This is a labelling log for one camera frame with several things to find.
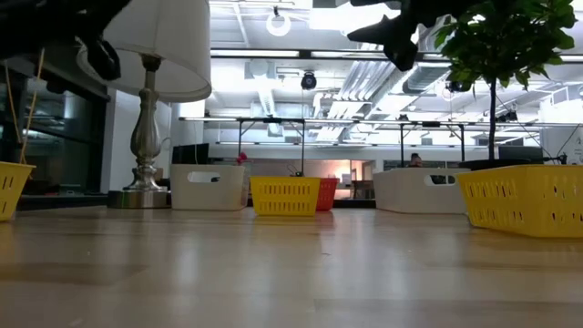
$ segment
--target white lampshade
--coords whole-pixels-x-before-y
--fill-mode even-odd
[[[210,9],[207,0],[133,0],[107,27],[104,38],[117,50],[121,78],[110,86],[137,95],[146,70],[141,54],[161,57],[156,72],[159,99],[191,102],[207,98],[210,86]],[[93,77],[87,51],[79,66]]]

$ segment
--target computer monitor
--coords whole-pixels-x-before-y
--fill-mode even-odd
[[[176,146],[172,150],[172,164],[209,164],[209,144]]]
[[[543,149],[540,147],[500,146],[498,157],[500,159],[528,159],[532,164],[544,164]]]

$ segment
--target tree trunk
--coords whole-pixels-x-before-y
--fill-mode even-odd
[[[488,137],[488,158],[494,160],[496,136],[496,78],[490,82],[490,136]]]

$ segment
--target red basket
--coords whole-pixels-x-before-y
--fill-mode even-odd
[[[320,179],[320,193],[318,194],[316,210],[324,211],[332,209],[338,182],[340,180],[337,178]]]

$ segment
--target table lamp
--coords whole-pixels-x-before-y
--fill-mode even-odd
[[[131,136],[136,156],[133,182],[110,191],[114,208],[164,208],[168,193],[154,180],[154,158],[161,151],[154,117],[158,100],[193,102],[210,95],[210,9],[206,0],[133,0],[114,18],[104,38],[117,50],[121,78],[104,83],[140,97],[138,123]],[[98,78],[82,48],[77,63]]]

